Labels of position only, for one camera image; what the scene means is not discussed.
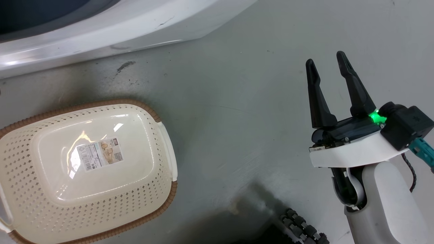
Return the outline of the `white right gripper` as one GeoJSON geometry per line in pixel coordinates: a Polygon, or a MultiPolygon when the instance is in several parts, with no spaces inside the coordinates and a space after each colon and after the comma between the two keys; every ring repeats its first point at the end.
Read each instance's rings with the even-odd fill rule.
{"type": "MultiPolygon", "coordinates": [[[[340,73],[346,81],[351,101],[350,113],[354,117],[369,116],[376,106],[365,86],[353,69],[343,51],[336,53],[340,73]]],[[[329,107],[320,88],[320,77],[312,59],[305,64],[311,123],[314,129],[337,125],[336,117],[329,107]]],[[[407,152],[409,149],[396,150],[380,133],[355,139],[335,148],[315,146],[309,148],[310,160],[317,168],[354,168],[384,162],[407,152]]]]}

